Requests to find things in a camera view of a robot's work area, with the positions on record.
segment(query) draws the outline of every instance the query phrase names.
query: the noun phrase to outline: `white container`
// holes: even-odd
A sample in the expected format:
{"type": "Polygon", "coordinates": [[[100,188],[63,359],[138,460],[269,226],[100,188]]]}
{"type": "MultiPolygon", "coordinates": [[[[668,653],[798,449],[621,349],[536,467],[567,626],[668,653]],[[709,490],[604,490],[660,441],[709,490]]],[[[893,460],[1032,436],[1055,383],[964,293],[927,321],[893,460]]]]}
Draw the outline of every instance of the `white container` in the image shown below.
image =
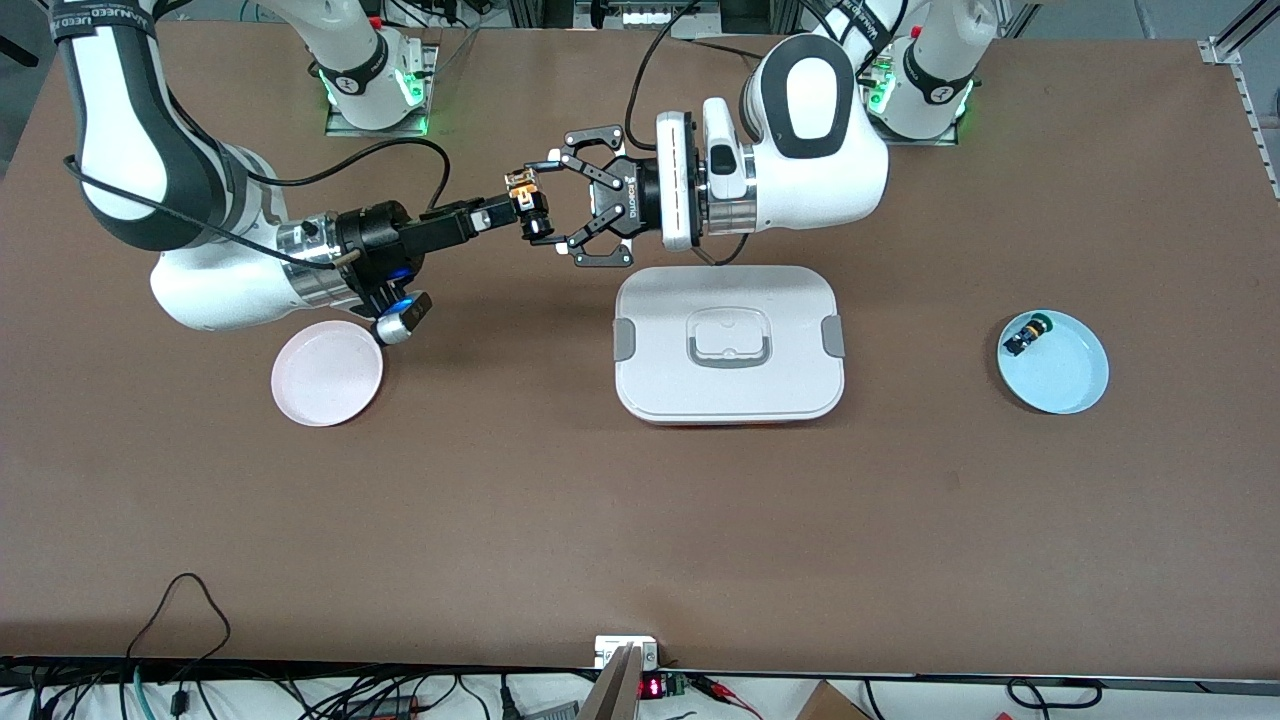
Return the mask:
{"type": "Polygon", "coordinates": [[[845,391],[836,295],[797,266],[649,268],[618,291],[618,398],[657,424],[786,423],[845,391]]]}

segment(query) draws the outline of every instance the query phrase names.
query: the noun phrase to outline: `brown table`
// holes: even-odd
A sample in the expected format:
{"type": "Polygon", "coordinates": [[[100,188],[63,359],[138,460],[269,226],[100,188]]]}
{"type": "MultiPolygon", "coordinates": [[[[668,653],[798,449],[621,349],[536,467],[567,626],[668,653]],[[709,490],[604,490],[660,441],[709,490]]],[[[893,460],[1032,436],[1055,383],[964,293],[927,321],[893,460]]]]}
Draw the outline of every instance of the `brown table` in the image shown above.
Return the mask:
{"type": "MultiPolygon", "coordinates": [[[[320,136],[288,28],[161,38],[191,111],[282,174],[362,145],[320,136]]],[[[648,41],[483,33],[431,122],[448,197],[621,119],[648,41]]],[[[636,117],[745,76],[671,42],[636,117]]],[[[154,258],[59,167],[55,70],[0,188],[0,652],[120,653],[191,569],[234,623],[227,656],[577,665],[596,633],[644,632],[686,667],[1280,676],[1280,225],[1230,74],[1190,42],[1014,41],[982,77],[963,146],[895,147],[870,218],[744,255],[836,288],[847,389],[820,421],[631,418],[611,360],[626,273],[508,228],[429,258],[424,337],[388,351],[362,416],[307,429],[268,378],[330,314],[170,320],[154,258]],[[1088,413],[1030,413],[995,377],[995,333],[1039,306],[1106,343],[1088,413]]],[[[419,206],[436,172],[406,149],[289,205],[419,206]]],[[[585,184],[557,182],[567,228],[585,184]]],[[[637,255],[690,261],[655,237],[637,255]]],[[[216,637],[192,588],[163,628],[145,652],[216,637]]]]}

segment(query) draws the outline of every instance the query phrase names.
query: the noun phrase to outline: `floor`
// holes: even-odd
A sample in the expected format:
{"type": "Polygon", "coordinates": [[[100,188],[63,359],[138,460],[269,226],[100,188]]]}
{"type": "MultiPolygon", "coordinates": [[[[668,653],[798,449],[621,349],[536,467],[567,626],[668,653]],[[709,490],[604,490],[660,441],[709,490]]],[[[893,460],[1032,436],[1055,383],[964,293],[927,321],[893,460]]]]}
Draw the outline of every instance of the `floor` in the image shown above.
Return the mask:
{"type": "MultiPolygon", "coordinates": [[[[1036,38],[1204,38],[1225,27],[1247,0],[1071,0],[1051,3],[1036,15],[1025,37],[1036,38]]],[[[403,12],[392,8],[392,19],[403,12]]],[[[175,13],[178,20],[278,22],[247,0],[196,0],[175,13]]],[[[44,12],[35,0],[0,0],[4,35],[41,58],[23,68],[0,56],[0,179],[27,124],[52,56],[44,12]]],[[[502,24],[500,19],[493,24],[502,24]]],[[[1249,94],[1272,156],[1280,156],[1280,22],[1272,23],[1242,53],[1249,94]]]]}

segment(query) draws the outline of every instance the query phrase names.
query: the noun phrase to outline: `mounting plate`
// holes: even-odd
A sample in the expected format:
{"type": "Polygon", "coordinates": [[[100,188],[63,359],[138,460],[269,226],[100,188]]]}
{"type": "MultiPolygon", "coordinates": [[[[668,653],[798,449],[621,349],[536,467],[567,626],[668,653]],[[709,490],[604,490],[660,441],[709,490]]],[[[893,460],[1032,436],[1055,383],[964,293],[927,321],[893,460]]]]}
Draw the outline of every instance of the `mounting plate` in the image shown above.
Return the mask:
{"type": "Polygon", "coordinates": [[[426,77],[421,81],[422,104],[410,110],[404,119],[389,128],[364,129],[347,122],[342,113],[329,104],[329,114],[325,117],[324,133],[333,137],[422,137],[426,135],[428,120],[431,115],[431,96],[435,88],[435,65],[440,56],[439,45],[428,45],[422,41],[410,38],[410,42],[421,46],[421,63],[411,63],[410,72],[424,70],[426,77]]]}
{"type": "Polygon", "coordinates": [[[628,644],[644,648],[644,671],[658,669],[658,641],[649,635],[595,635],[595,669],[603,670],[613,652],[628,644]]]}

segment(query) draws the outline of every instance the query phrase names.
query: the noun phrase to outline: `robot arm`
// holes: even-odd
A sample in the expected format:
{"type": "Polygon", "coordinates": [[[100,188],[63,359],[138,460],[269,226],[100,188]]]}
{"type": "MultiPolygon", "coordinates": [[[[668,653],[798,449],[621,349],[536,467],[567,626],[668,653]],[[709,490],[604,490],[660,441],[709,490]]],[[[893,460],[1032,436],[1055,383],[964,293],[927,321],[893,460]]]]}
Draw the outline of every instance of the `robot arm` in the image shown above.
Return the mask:
{"type": "MultiPolygon", "coordinates": [[[[180,323],[220,331],[335,306],[369,319],[384,342],[398,342],[430,305],[404,287],[424,254],[536,215],[517,213],[512,195],[500,195],[417,218],[384,202],[289,222],[279,188],[255,179],[274,177],[265,160],[197,136],[179,120],[156,45],[155,4],[60,0],[50,10],[50,28],[79,124],[78,163],[69,168],[102,227],[128,245],[160,252],[152,292],[180,323]]],[[[406,73],[417,41],[389,28],[374,31],[356,0],[265,4],[302,35],[352,124],[387,127],[421,102],[410,86],[419,78],[406,73]]],[[[521,187],[540,197],[536,183],[521,187]]],[[[526,231],[532,237],[550,227],[526,231]]]]}
{"type": "MultiPolygon", "coordinates": [[[[888,179],[888,150],[864,101],[895,133],[941,135],[972,87],[995,18],[989,0],[838,0],[826,17],[835,37],[824,28],[787,37],[748,78],[739,117],[750,142],[739,140],[722,97],[703,104],[701,151],[690,113],[658,115],[657,158],[646,160],[652,173],[639,174],[646,183],[639,195],[659,199],[659,217],[650,213],[640,224],[660,228],[663,245],[680,251],[704,234],[810,229],[867,217],[888,179]],[[902,19],[925,5],[919,36],[893,41],[902,19]],[[892,58],[877,68],[883,90],[863,91],[870,81],[860,76],[883,53],[892,58]]],[[[593,179],[593,199],[608,191],[593,179]]],[[[627,263],[614,251],[612,263],[580,258],[577,264],[630,264],[630,240],[623,246],[627,263]]]]}

